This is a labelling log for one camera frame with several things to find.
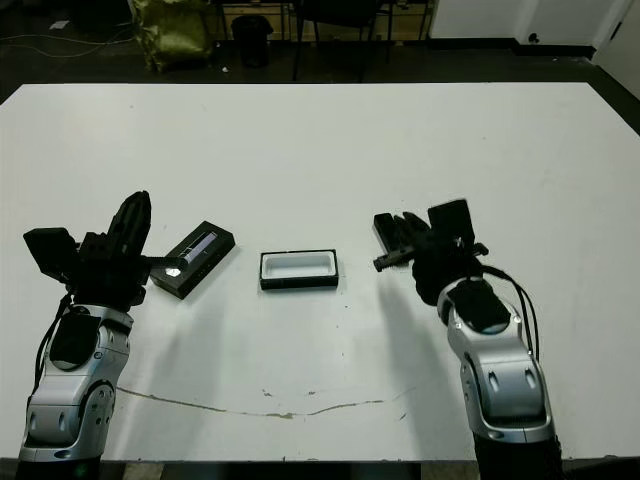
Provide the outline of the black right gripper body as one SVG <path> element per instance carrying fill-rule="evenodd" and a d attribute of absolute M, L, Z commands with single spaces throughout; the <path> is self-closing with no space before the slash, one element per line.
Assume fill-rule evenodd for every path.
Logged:
<path fill-rule="evenodd" d="M 488 254 L 482 243 L 466 246 L 461 237 L 439 238 L 432 234 L 411 238 L 408 246 L 400 247 L 373 260 L 377 272 L 407 262 L 412 264 L 412 276 L 418 296 L 427 305 L 436 305 L 443 289 L 460 279 L 480 276 L 479 256 Z"/>

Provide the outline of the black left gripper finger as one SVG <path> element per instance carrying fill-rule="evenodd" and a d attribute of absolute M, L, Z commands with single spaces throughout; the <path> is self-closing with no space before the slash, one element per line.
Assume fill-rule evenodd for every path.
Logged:
<path fill-rule="evenodd" d="M 141 250 L 143 226 L 142 193 L 127 197 L 109 226 L 107 237 L 113 253 L 135 253 Z"/>
<path fill-rule="evenodd" d="M 151 200 L 147 191 L 135 194 L 131 222 L 130 251 L 132 255 L 140 255 L 151 226 Z"/>

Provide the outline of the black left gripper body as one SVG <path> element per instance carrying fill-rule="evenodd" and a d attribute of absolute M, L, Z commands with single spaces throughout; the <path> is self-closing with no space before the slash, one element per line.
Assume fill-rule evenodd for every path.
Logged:
<path fill-rule="evenodd" d="M 64 279 L 78 304 L 131 308 L 143 302 L 154 270 L 183 269 L 179 257 L 147 256 L 146 238 L 89 232 L 77 249 L 78 259 Z"/>

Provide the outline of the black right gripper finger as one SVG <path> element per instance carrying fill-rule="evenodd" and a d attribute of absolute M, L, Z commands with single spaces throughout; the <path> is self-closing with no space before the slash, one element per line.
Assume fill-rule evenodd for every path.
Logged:
<path fill-rule="evenodd" d="M 396 235 L 399 242 L 399 248 L 401 250 L 415 249 L 416 235 L 418 233 L 415 219 L 415 215 L 395 215 L 393 217 L 396 227 Z"/>
<path fill-rule="evenodd" d="M 412 212 L 404 213 L 407 235 L 412 245 L 427 245 L 431 241 L 431 227 Z"/>

